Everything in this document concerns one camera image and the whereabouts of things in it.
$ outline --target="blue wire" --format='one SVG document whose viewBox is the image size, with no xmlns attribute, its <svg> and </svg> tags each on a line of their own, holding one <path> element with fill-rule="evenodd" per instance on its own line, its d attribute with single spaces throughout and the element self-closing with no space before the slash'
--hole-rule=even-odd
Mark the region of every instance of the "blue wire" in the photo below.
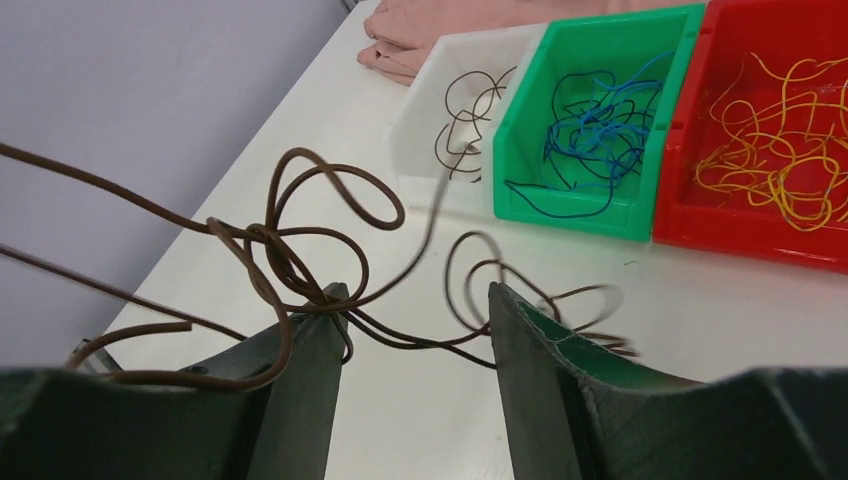
<svg viewBox="0 0 848 480">
<path fill-rule="evenodd" d="M 545 135 L 542 162 L 539 164 L 541 184 L 517 183 L 505 180 L 504 184 L 512 192 L 523 198 L 530 207 L 542 215 L 557 219 L 583 218 L 603 213 L 612 204 L 615 190 L 624 182 L 629 174 L 641 175 L 642 155 L 645 152 L 650 125 L 654 120 L 656 109 L 654 101 L 663 88 L 659 80 L 639 80 L 652 65 L 663 58 L 670 57 L 674 52 L 657 55 L 645 63 L 626 82 L 618 84 L 615 74 L 609 70 L 594 70 L 585 73 L 570 73 L 559 79 L 551 96 L 551 112 L 554 121 L 550 124 Z M 605 83 L 601 77 L 610 80 Z M 588 99 L 576 101 L 558 107 L 557 99 L 562 85 L 568 79 L 589 78 L 590 95 Z M 650 97 L 643 105 L 638 106 L 631 97 L 637 93 L 649 92 Z M 577 161 L 592 176 L 601 182 L 581 183 L 569 182 L 557 165 L 555 157 Z M 552 184 L 544 174 L 544 164 L 550 163 L 551 170 L 559 181 Z M 521 188 L 539 188 L 564 192 L 575 192 L 586 189 L 607 189 L 607 199 L 604 205 L 594 212 L 570 215 L 557 215 L 546 212 L 535 205 Z"/>
</svg>

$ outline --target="green plastic bin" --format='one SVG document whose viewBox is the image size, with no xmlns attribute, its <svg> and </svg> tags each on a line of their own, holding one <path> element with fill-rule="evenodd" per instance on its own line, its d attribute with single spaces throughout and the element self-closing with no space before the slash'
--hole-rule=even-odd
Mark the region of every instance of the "green plastic bin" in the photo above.
<svg viewBox="0 0 848 480">
<path fill-rule="evenodd" d="M 495 216 L 636 241 L 650 240 L 665 139 L 704 9 L 703 4 L 696 4 L 552 23 L 495 134 L 492 179 Z M 644 72 L 645 77 L 665 80 L 652 104 L 656 113 L 642 156 L 641 175 L 626 175 L 606 210 L 582 218 L 553 218 L 540 213 L 530 202 L 549 214 L 578 215 L 603 207 L 609 189 L 568 192 L 515 187 L 519 195 L 504 184 L 505 180 L 517 184 L 542 183 L 540 163 L 547 128 L 554 121 L 551 95 L 561 78 L 570 73 L 608 70 L 617 79 L 627 79 L 664 52 L 674 53 Z M 574 101 L 590 98 L 590 81 L 575 79 L 569 84 L 571 81 L 560 87 L 559 98 Z M 637 103 L 647 101 L 639 94 L 631 98 Z M 564 166 L 566 176 L 579 184 L 593 181 L 585 168 L 577 161 L 573 163 Z"/>
</svg>

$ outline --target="wire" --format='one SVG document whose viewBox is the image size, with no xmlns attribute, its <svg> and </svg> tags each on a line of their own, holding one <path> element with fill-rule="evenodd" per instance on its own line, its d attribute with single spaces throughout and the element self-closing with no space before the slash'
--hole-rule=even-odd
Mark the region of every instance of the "wire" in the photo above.
<svg viewBox="0 0 848 480">
<path fill-rule="evenodd" d="M 292 327 L 291 320 L 289 319 L 290 313 L 331 315 L 333 322 L 339 331 L 339 334 L 342 336 L 346 346 L 346 352 L 342 359 L 343 363 L 346 363 L 352 358 L 353 344 L 347 331 L 341 326 L 340 317 L 347 319 L 351 324 L 362 330 L 375 341 L 392 348 L 404 350 L 439 348 L 459 355 L 478 365 L 487 368 L 495 368 L 495 365 L 491 362 L 475 357 L 458 348 L 459 345 L 471 341 L 479 336 L 489 335 L 490 333 L 488 322 L 480 310 L 474 305 L 473 299 L 470 295 L 470 282 L 474 273 L 487 265 L 495 265 L 498 268 L 499 278 L 501 281 L 505 281 L 506 273 L 511 273 L 516 276 L 520 281 L 525 283 L 531 290 L 539 294 L 546 301 L 551 310 L 554 312 L 553 316 L 556 321 L 562 321 L 559 309 L 555 304 L 555 299 L 562 297 L 562 295 L 558 297 L 549 297 L 545 295 L 541 289 L 532 284 L 526 277 L 518 273 L 515 269 L 513 269 L 513 267 L 504 263 L 500 250 L 498 249 L 494 239 L 483 232 L 470 232 L 469 234 L 460 237 L 452 247 L 451 253 L 448 255 L 445 269 L 445 297 L 457 320 L 470 330 L 469 334 L 460 338 L 445 341 L 420 338 L 395 331 L 380 322 L 377 322 L 362 311 L 361 307 L 376 300 L 377 298 L 382 297 L 408 277 L 423 258 L 432 241 L 441 202 L 448 186 L 447 172 L 440 181 L 433 201 L 433 206 L 428 216 L 427 227 L 417 252 L 413 255 L 409 264 L 392 280 L 380 288 L 377 288 L 372 293 L 366 295 L 365 290 L 368 284 L 370 272 L 368 259 L 362 248 L 350 237 L 339 231 L 318 226 L 279 227 L 283 211 L 294 192 L 310 178 L 322 175 L 330 181 L 345 203 L 360 219 L 379 230 L 392 231 L 398 229 L 404 223 L 405 211 L 397 195 L 377 177 L 360 168 L 344 164 L 327 163 L 318 154 L 306 148 L 293 148 L 287 151 L 277 163 L 277 166 L 271 176 L 263 223 L 254 223 L 242 229 L 228 225 L 214 217 L 208 218 L 205 223 L 196 222 L 190 218 L 178 215 L 146 199 L 145 197 L 142 197 L 141 195 L 138 195 L 102 177 L 3 143 L 0 143 L 0 155 L 34 167 L 58 173 L 109 192 L 182 228 L 206 235 L 214 235 L 244 265 L 248 279 L 253 285 L 254 290 L 276 314 L 281 345 L 279 355 L 270 368 L 251 378 L 230 380 L 190 372 L 141 370 L 104 374 L 103 377 L 109 380 L 126 384 L 171 385 L 215 391 L 241 391 L 262 387 L 272 382 L 284 371 L 289 361 L 289 357 L 291 356 Z M 288 185 L 282 188 L 281 179 L 285 169 L 297 158 L 304 158 L 310 161 L 313 166 L 303 173 L 295 176 Z M 365 210 L 345 187 L 340 178 L 340 174 L 342 173 L 365 180 L 385 195 L 395 210 L 394 218 L 388 221 L 380 220 Z M 318 235 L 334 238 L 345 244 L 354 253 L 354 255 L 356 255 L 359 260 L 362 273 L 359 285 L 357 285 L 356 289 L 348 299 L 342 300 L 326 296 L 303 260 L 286 243 L 287 238 L 301 235 Z M 492 258 L 478 262 L 467 275 L 464 284 L 465 298 L 469 303 L 471 316 L 474 318 L 477 326 L 472 325 L 469 320 L 463 318 L 456 310 L 455 302 L 451 297 L 449 284 L 447 282 L 449 271 L 459 245 L 468 238 L 472 237 L 482 238 L 492 249 Z M 271 284 L 271 281 L 253 261 L 254 244 L 260 244 L 263 247 L 264 254 L 268 259 L 271 271 L 283 287 L 303 297 L 313 305 L 304 306 L 287 304 L 280 299 L 280 296 Z M 63 267 L 38 259 L 32 255 L 20 252 L 7 245 L 0 244 L 0 255 L 21 261 L 25 264 L 58 275 L 65 279 L 81 283 L 90 288 L 94 288 L 98 291 L 144 308 L 182 320 L 182 322 L 176 323 L 157 323 L 123 328 L 105 334 L 92 340 L 86 348 L 80 349 L 80 351 L 73 355 L 66 363 L 66 366 L 69 368 L 81 364 L 87 356 L 94 353 L 97 349 L 106 347 L 122 339 L 146 334 L 187 331 L 193 325 L 211 328 L 218 332 L 227 334 L 237 340 L 245 338 L 243 335 L 209 320 L 201 319 L 170 307 L 156 304 L 132 293 L 124 292 L 79 273 L 72 272 Z M 593 285 L 590 287 L 584 287 L 582 290 L 568 292 L 564 295 L 571 296 L 585 290 L 607 291 L 616 289 L 609 285 Z M 593 320 L 592 325 L 608 318 L 612 313 L 613 312 L 611 310 L 605 309 L 598 314 L 595 320 Z M 601 339 L 598 337 L 599 345 L 605 346 L 605 348 L 611 352 L 621 355 L 630 355 L 633 353 L 629 347 L 622 347 L 622 345 L 627 345 L 628 342 L 626 339 L 615 336 L 604 336 L 604 338 L 607 338 L 607 340 L 605 340 L 607 344 L 605 345 L 601 343 Z"/>
<path fill-rule="evenodd" d="M 523 199 L 536 212 L 556 219 L 575 219 L 599 215 L 612 204 L 615 192 L 628 175 L 640 176 L 642 157 L 655 109 L 653 104 L 662 92 L 660 80 L 640 80 L 654 64 L 673 57 L 664 52 L 642 65 L 630 79 L 618 83 L 608 70 L 569 73 L 561 77 L 551 95 L 553 122 L 547 128 L 542 161 L 537 165 L 538 182 L 504 180 L 511 192 Z M 566 103 L 565 96 L 580 95 L 588 89 L 588 98 Z M 580 183 L 567 178 L 564 171 L 579 164 L 598 181 Z M 559 214 L 536 205 L 528 196 L 533 190 L 559 192 L 606 192 L 606 200 L 595 210 Z"/>
<path fill-rule="evenodd" d="M 502 83 L 510 74 L 515 72 L 515 68 L 516 67 L 507 69 L 507 71 L 505 71 L 500 77 L 498 77 L 497 80 L 495 80 L 495 78 L 487 72 L 484 72 L 482 70 L 472 70 L 463 73 L 462 75 L 455 78 L 453 81 L 451 81 L 450 84 L 448 84 L 448 88 L 445 89 L 445 110 L 452 118 L 452 120 L 446 123 L 441 128 L 441 130 L 439 130 L 439 134 L 436 136 L 436 141 L 433 144 L 433 153 L 436 156 L 436 160 L 443 167 L 449 170 L 450 173 L 448 174 L 448 180 L 453 180 L 454 174 L 456 173 L 474 174 L 480 172 L 480 167 L 460 168 L 460 165 L 466 158 L 480 155 L 481 152 L 480 149 L 477 147 L 477 143 L 483 139 L 483 134 L 481 133 L 480 126 L 477 122 L 490 122 L 492 120 L 492 118 L 489 117 L 488 114 L 492 111 L 492 107 L 495 104 L 495 97 L 497 96 L 498 100 L 502 98 L 501 93 L 506 90 L 506 86 L 502 85 Z M 491 83 L 492 86 L 485 88 L 477 95 L 477 97 L 475 97 L 474 102 L 471 105 L 471 110 L 467 110 L 465 108 L 454 110 L 453 108 L 451 108 L 451 90 L 453 90 L 453 88 L 456 87 L 463 80 L 474 77 L 482 77 L 484 80 L 488 80 L 488 82 Z M 483 108 L 483 111 L 478 114 L 478 107 L 481 105 L 481 102 L 486 101 L 485 99 L 487 97 L 488 103 L 486 103 L 486 106 Z M 457 124 L 460 123 L 470 123 L 471 126 L 474 128 L 474 133 L 476 134 L 476 136 L 473 139 L 465 142 L 461 151 L 452 151 L 450 147 L 453 143 L 453 135 L 456 131 Z M 445 132 L 447 132 L 448 135 L 445 139 L 444 147 L 440 149 L 439 144 Z M 458 156 L 459 158 L 457 158 L 453 162 L 449 162 L 448 160 L 442 158 L 443 154 L 440 153 L 440 150 L 444 150 L 444 153 L 451 156 Z M 480 180 L 480 175 L 476 175 L 472 178 L 471 183 L 477 183 Z"/>
<path fill-rule="evenodd" d="M 838 103 L 820 101 L 820 94 L 816 90 L 789 96 L 789 86 L 793 84 L 793 88 L 797 88 L 794 84 L 815 80 L 831 68 L 848 61 L 848 57 L 821 63 L 811 58 L 803 59 L 792 65 L 785 76 L 773 73 L 756 53 L 751 52 L 750 57 L 757 61 L 769 78 L 781 82 L 780 100 L 756 110 L 751 102 L 740 98 L 727 103 L 720 116 L 715 114 L 717 106 L 743 78 L 743 59 L 736 79 L 709 109 L 710 118 L 721 124 L 730 141 L 718 146 L 695 165 L 694 182 L 701 188 L 726 194 L 728 198 L 719 207 L 724 206 L 737 192 L 742 193 L 752 207 L 774 204 L 783 219 L 800 232 L 813 232 L 833 220 L 844 222 L 848 218 L 848 196 L 839 205 L 834 204 L 832 197 L 848 193 L 839 192 L 848 181 L 848 171 L 842 171 L 833 150 L 848 150 L 848 125 L 845 121 L 845 112 L 848 111 L 845 104 L 848 79 L 839 90 Z M 814 73 L 795 77 L 796 71 L 807 64 Z M 731 122 L 728 116 L 732 110 L 742 110 L 746 115 L 741 120 Z M 815 120 L 816 115 L 823 111 L 838 113 L 842 127 L 840 136 L 834 135 L 835 122 Z M 769 121 L 778 118 L 779 124 L 774 133 L 764 131 Z M 813 131 L 828 123 L 830 125 L 826 131 Z M 806 125 L 806 128 L 794 130 L 788 125 Z M 806 164 L 820 165 L 823 175 L 816 176 L 809 169 L 804 169 L 803 173 L 794 174 L 801 180 L 791 182 L 793 172 Z M 821 179 L 827 182 L 826 186 L 812 187 L 815 180 Z M 787 186 L 789 183 L 795 187 L 790 189 Z"/>
</svg>

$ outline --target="white wall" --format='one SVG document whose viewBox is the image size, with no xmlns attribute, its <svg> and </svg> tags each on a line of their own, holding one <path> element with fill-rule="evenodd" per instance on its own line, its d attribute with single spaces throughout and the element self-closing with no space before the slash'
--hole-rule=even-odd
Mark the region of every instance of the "white wall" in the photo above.
<svg viewBox="0 0 848 480">
<path fill-rule="evenodd" d="M 345 14 L 338 0 L 6 0 L 0 138 L 191 215 Z M 133 291 L 176 235 L 0 157 L 0 243 Z M 0 365 L 58 364 L 120 308 L 0 258 Z"/>
</svg>

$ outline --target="table surface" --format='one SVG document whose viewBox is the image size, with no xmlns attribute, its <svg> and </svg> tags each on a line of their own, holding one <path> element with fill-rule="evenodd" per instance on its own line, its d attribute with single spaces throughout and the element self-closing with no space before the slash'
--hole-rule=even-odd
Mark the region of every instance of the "table surface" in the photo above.
<svg viewBox="0 0 848 480">
<path fill-rule="evenodd" d="M 215 216 L 239 226 L 262 221 L 271 172 L 279 157 L 297 146 L 333 163 L 365 168 L 395 185 L 383 138 L 406 87 L 355 60 L 370 42 L 362 21 L 374 5 L 372 0 L 354 9 L 196 219 Z M 306 161 L 298 162 L 287 177 L 306 166 Z M 357 180 L 348 184 L 371 211 L 391 217 L 390 205 L 373 188 Z M 349 212 L 324 179 L 312 180 L 290 203 L 284 226 L 336 228 L 360 242 L 372 262 L 372 288 L 406 265 L 426 220 L 410 213 L 399 231 L 377 231 Z M 440 277 L 451 243 L 470 229 L 493 234 L 507 261 L 549 293 L 600 282 L 620 286 L 624 305 L 603 330 L 632 339 L 643 354 L 640 361 L 650 367 L 710 381 L 758 365 L 848 363 L 846 276 L 499 221 L 440 219 L 422 265 L 365 310 L 415 335 L 446 339 L 466 333 L 448 312 Z M 319 283 L 358 282 L 355 257 L 332 241 L 298 239 L 292 246 Z M 464 247 L 462 255 L 453 277 L 456 285 L 467 267 L 487 253 L 475 244 Z M 484 311 L 487 283 L 494 279 L 493 272 L 486 274 L 474 286 Z M 180 234 L 137 293 L 246 335 L 275 321 L 225 247 L 214 237 L 192 232 Z M 286 301 L 302 301 L 286 294 Z M 589 293 L 561 308 L 576 324 L 588 319 L 599 302 Z M 161 320 L 127 306 L 109 330 Z M 352 337 L 356 351 L 341 377 L 327 479 L 512 478 L 493 371 L 444 351 L 392 350 L 355 329 Z M 232 343 L 195 329 L 128 340 L 109 351 L 127 369 L 177 369 Z M 485 339 L 467 350 L 492 357 Z"/>
</svg>

